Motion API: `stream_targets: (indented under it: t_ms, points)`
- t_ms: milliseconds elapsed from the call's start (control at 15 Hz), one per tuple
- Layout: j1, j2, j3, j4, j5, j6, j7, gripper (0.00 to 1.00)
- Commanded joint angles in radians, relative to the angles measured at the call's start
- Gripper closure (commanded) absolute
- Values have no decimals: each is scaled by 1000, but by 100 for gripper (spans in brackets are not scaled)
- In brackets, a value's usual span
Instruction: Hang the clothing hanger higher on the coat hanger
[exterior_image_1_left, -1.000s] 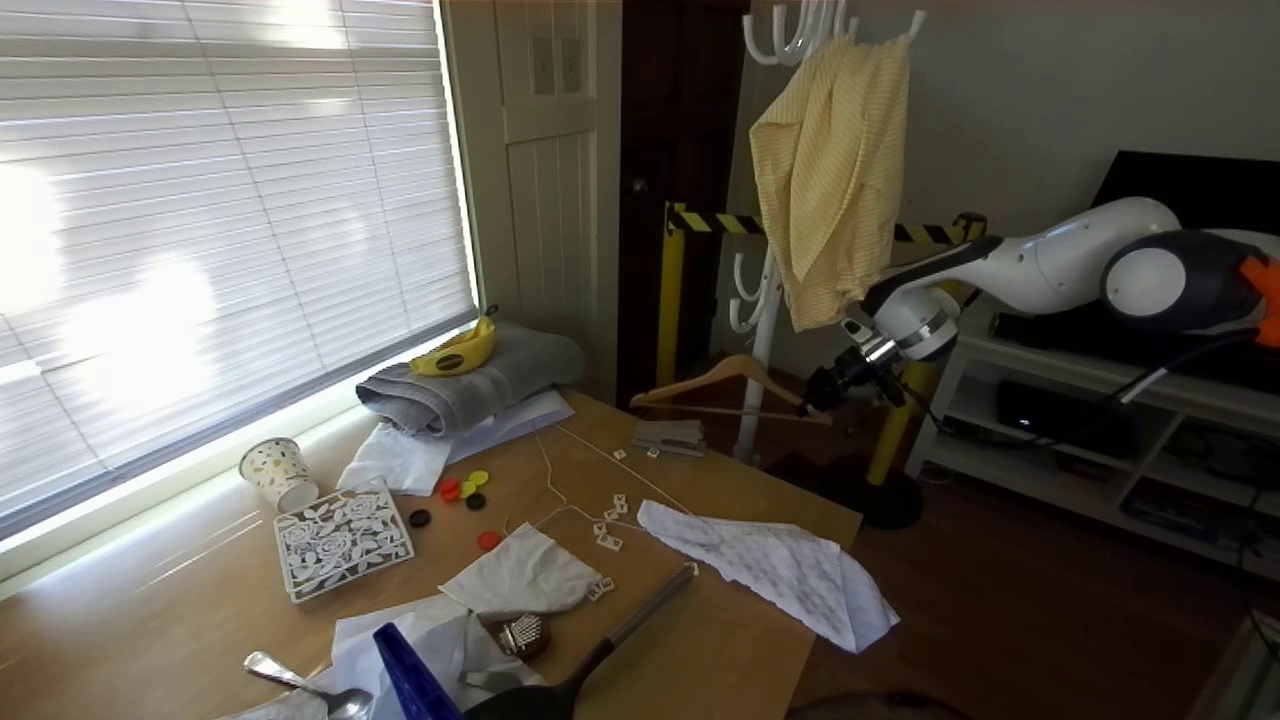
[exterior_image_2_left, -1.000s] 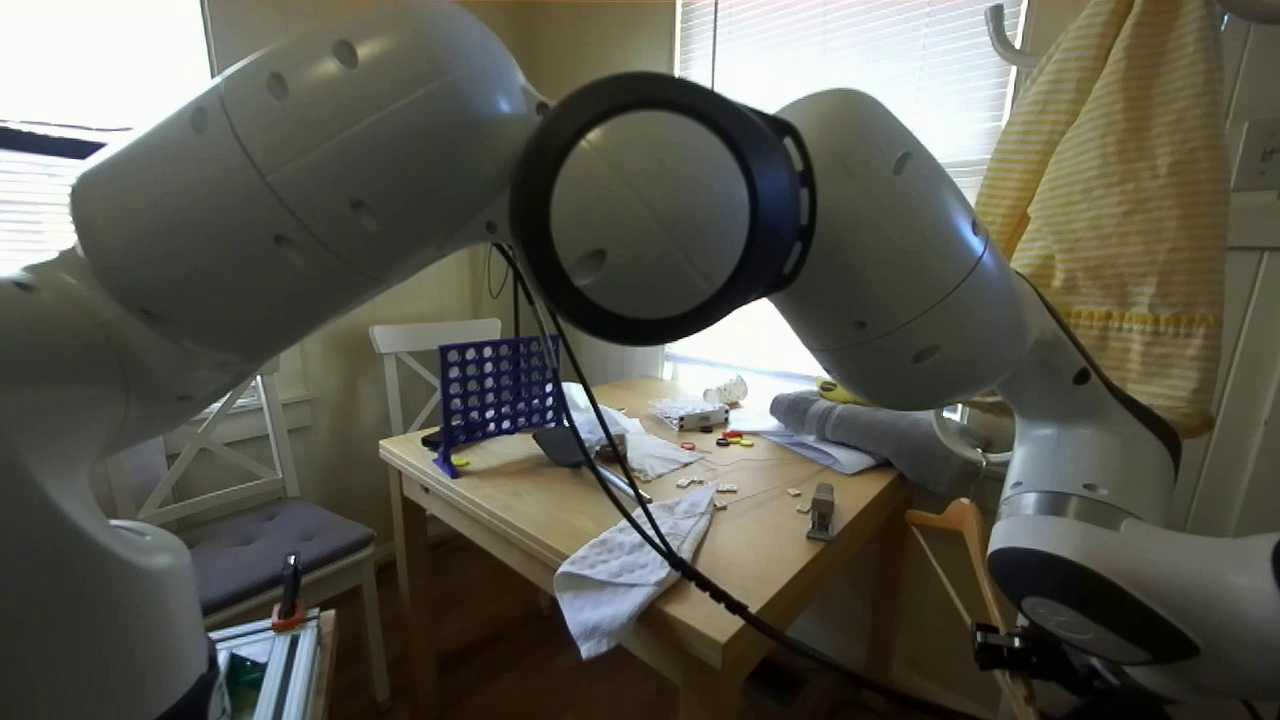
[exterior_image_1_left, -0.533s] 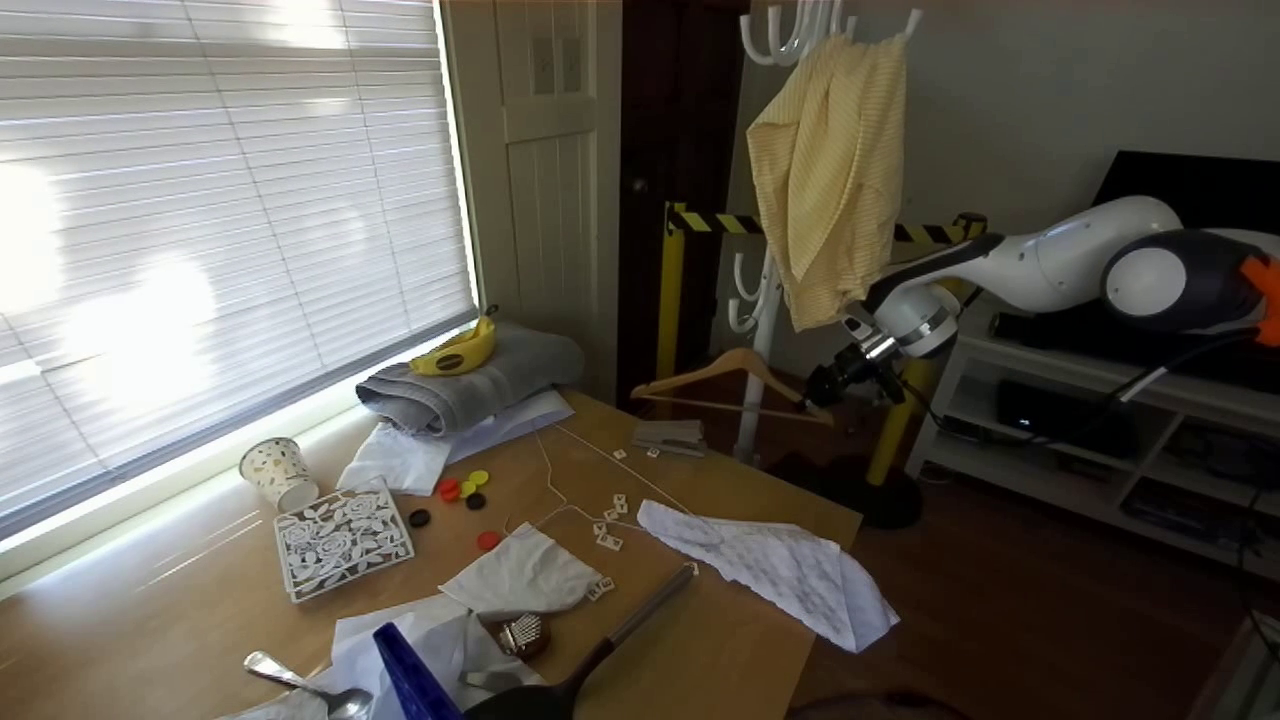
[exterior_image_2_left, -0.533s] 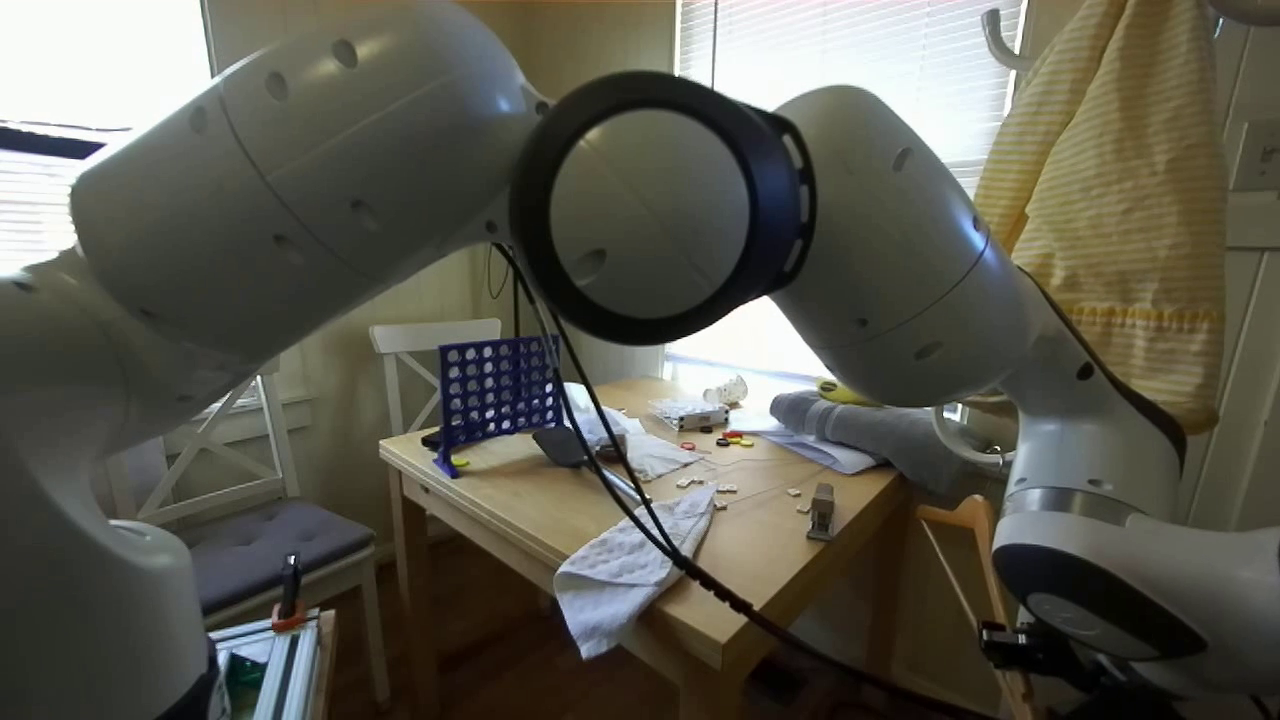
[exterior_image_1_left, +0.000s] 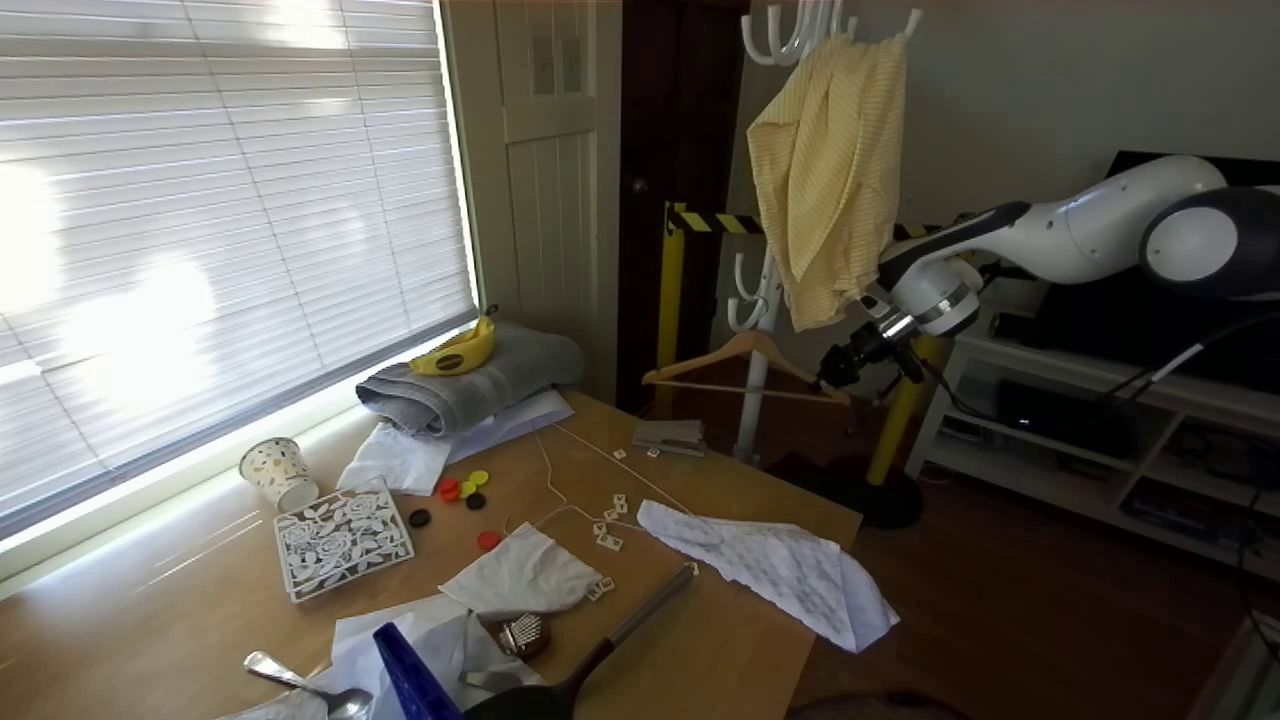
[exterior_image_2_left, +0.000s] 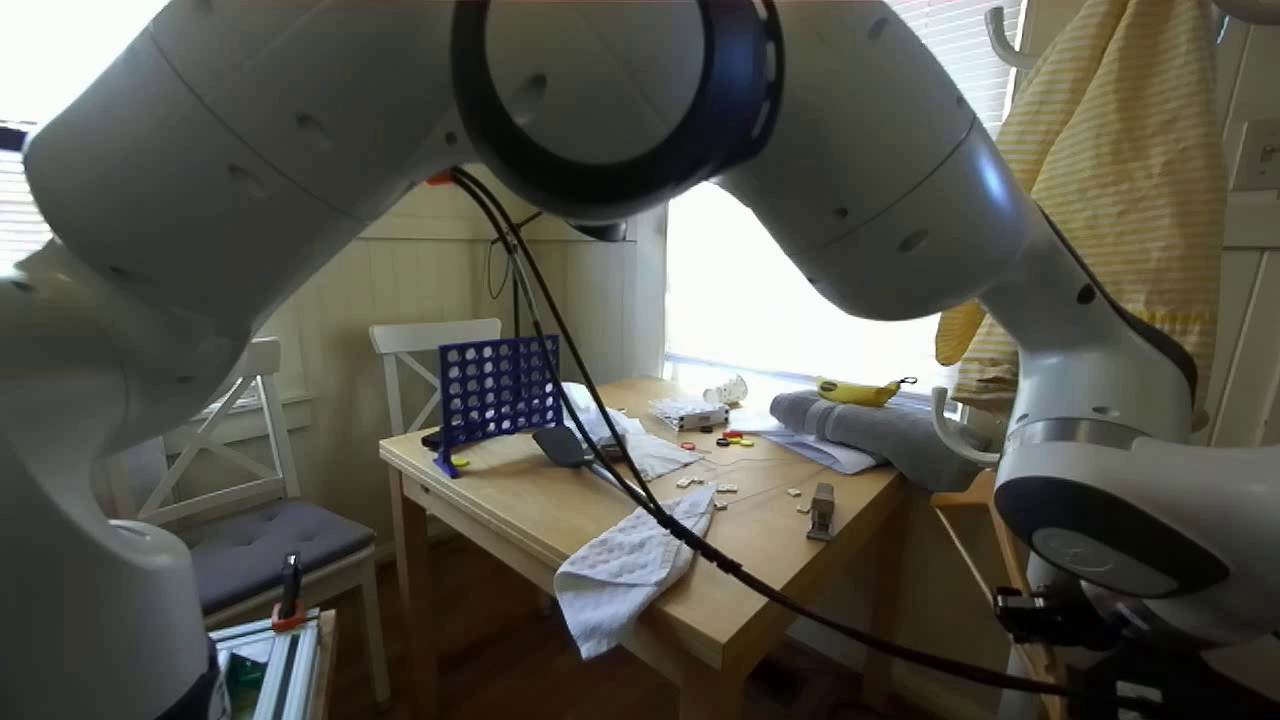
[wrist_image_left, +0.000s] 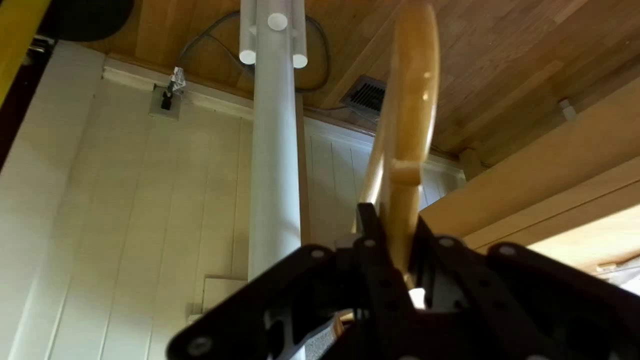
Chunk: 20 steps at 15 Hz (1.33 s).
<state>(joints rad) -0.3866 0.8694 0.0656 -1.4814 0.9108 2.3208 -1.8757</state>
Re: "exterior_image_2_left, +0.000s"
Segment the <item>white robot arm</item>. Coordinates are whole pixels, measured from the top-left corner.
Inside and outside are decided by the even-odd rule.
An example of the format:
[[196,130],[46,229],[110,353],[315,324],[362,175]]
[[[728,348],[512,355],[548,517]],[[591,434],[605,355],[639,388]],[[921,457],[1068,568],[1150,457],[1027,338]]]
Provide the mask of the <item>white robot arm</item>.
[[92,497],[416,180],[573,226],[711,180],[834,310],[984,306],[1018,353],[996,510],[1128,631],[1280,629],[1276,460],[1015,187],[888,0],[165,0],[24,144],[51,238],[0,282],[0,711],[207,720],[189,549]]

